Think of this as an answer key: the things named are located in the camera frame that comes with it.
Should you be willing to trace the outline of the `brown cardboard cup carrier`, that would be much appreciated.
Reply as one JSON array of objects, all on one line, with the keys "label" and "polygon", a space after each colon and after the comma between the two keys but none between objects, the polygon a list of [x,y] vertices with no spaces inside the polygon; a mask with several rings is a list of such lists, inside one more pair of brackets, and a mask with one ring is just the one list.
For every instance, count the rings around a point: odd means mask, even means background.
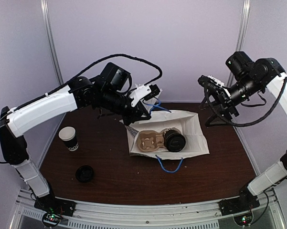
[{"label": "brown cardboard cup carrier", "polygon": [[157,131],[140,131],[137,137],[137,146],[141,152],[154,152],[165,148],[164,133]]}]

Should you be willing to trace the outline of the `blue checkered paper bag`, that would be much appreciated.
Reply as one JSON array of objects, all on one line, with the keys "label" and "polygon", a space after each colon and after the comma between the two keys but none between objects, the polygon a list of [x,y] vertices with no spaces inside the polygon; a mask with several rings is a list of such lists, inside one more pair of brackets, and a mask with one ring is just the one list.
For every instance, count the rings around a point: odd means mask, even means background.
[{"label": "blue checkered paper bag", "polygon": [[159,99],[144,102],[151,118],[126,126],[130,156],[164,160],[183,160],[208,155],[210,150],[203,134],[199,115],[184,110],[169,110]]}]

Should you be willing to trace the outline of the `black paper cups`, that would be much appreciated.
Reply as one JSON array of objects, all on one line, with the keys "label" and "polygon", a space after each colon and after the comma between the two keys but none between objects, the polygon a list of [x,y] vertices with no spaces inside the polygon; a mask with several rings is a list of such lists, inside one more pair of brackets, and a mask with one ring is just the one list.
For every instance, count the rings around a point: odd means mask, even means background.
[{"label": "black paper cups", "polygon": [[79,144],[75,128],[71,126],[64,127],[59,131],[58,136],[69,151],[75,151],[78,149]]}]

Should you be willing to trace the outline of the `black plastic cup lid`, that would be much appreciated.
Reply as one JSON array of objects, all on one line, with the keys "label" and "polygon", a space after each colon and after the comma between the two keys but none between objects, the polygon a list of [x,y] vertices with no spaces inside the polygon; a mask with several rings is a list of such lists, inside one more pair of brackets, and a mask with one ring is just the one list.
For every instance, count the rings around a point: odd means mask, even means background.
[{"label": "black plastic cup lid", "polygon": [[186,139],[182,134],[174,137],[169,143],[164,143],[165,147],[170,152],[179,152],[181,151],[186,145]]}]

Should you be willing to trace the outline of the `black paper coffee cup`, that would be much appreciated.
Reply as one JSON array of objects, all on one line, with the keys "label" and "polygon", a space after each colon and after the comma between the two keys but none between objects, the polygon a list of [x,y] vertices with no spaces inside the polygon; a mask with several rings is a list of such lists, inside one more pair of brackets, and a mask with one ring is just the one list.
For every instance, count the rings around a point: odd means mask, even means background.
[{"label": "black paper coffee cup", "polygon": [[163,133],[163,137],[164,137],[164,143],[169,143],[169,141],[171,141],[174,137],[178,136],[180,134],[180,131],[176,128],[168,128],[165,129],[164,133]]}]

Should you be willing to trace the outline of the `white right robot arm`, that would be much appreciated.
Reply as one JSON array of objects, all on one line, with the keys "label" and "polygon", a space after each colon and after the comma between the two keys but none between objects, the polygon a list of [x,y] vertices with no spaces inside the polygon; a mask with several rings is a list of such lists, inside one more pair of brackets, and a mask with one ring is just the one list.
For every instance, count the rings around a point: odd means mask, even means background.
[{"label": "white right robot arm", "polygon": [[[213,76],[201,76],[198,81],[204,88],[203,104],[208,104],[213,115],[208,118],[207,127],[231,125],[234,127],[250,127],[267,121],[272,132],[281,134],[275,141],[266,142],[267,149],[283,139],[283,128],[287,127],[287,73],[274,58],[262,58],[252,61],[244,52],[235,52],[226,60],[226,66],[235,77],[235,84],[226,86]],[[237,106],[245,105],[252,95],[269,91],[275,97],[269,110],[255,121],[236,123],[234,117],[239,115]],[[235,200],[238,210],[246,210],[257,196],[270,187],[287,179],[287,151],[274,164],[240,190]]]}]

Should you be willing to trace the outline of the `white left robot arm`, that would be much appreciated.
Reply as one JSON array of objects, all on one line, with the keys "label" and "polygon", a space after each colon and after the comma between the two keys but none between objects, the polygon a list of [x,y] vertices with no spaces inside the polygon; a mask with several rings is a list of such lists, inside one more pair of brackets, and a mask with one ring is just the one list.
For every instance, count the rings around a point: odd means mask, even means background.
[{"label": "white left robot arm", "polygon": [[151,92],[149,85],[141,85],[129,96],[124,96],[108,87],[100,88],[91,79],[81,76],[26,106],[11,109],[5,107],[1,111],[0,120],[0,145],[3,157],[32,189],[39,204],[49,212],[54,212],[59,208],[59,201],[27,152],[24,133],[58,115],[89,105],[122,115],[125,125],[148,120],[150,115],[141,100]]}]

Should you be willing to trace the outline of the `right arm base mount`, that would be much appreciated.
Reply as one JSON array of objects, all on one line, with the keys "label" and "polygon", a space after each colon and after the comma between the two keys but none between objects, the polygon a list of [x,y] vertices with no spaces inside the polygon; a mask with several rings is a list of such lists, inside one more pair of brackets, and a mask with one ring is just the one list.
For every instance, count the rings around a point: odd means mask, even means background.
[{"label": "right arm base mount", "polygon": [[240,197],[222,199],[218,202],[222,216],[232,215],[237,226],[250,226],[254,221],[253,209],[260,206],[258,200],[242,203]]}]

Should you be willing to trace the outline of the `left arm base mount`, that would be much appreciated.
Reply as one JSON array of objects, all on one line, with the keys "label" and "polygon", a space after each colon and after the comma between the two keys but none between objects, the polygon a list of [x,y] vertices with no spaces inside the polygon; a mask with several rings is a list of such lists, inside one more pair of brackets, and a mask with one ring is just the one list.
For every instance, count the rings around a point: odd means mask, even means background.
[{"label": "left arm base mount", "polygon": [[54,206],[50,207],[36,198],[34,207],[45,212],[41,219],[43,225],[48,228],[53,228],[58,226],[58,224],[64,220],[64,217],[73,216],[76,203],[74,201],[56,198]]}]

